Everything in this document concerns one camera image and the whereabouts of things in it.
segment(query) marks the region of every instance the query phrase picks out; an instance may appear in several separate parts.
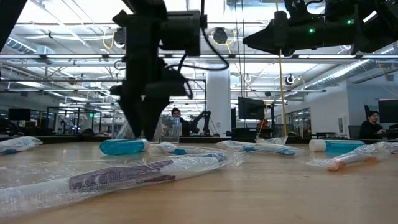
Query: monitor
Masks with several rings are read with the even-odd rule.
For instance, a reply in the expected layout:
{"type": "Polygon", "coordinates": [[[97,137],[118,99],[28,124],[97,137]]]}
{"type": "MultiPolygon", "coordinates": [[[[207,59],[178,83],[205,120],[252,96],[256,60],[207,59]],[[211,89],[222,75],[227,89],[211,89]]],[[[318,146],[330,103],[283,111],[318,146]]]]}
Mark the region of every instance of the monitor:
{"type": "Polygon", "coordinates": [[[398,100],[379,100],[380,123],[398,123],[398,100]]]}
{"type": "Polygon", "coordinates": [[[239,119],[263,120],[265,117],[263,100],[238,97],[238,108],[239,119]]]}
{"type": "Polygon", "coordinates": [[[30,121],[30,109],[8,109],[8,120],[10,121],[30,121]]]}

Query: wooden table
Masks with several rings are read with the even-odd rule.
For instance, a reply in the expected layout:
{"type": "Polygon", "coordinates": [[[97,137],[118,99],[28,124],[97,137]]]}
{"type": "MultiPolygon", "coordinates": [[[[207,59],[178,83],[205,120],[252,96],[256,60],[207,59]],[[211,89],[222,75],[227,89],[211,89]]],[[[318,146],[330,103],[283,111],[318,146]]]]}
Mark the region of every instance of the wooden table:
{"type": "MultiPolygon", "coordinates": [[[[40,146],[0,156],[11,166],[55,160],[101,159],[99,143],[40,146]]],[[[303,161],[250,153],[237,167],[199,177],[119,190],[4,223],[397,223],[398,156],[341,172],[303,161]]]]}

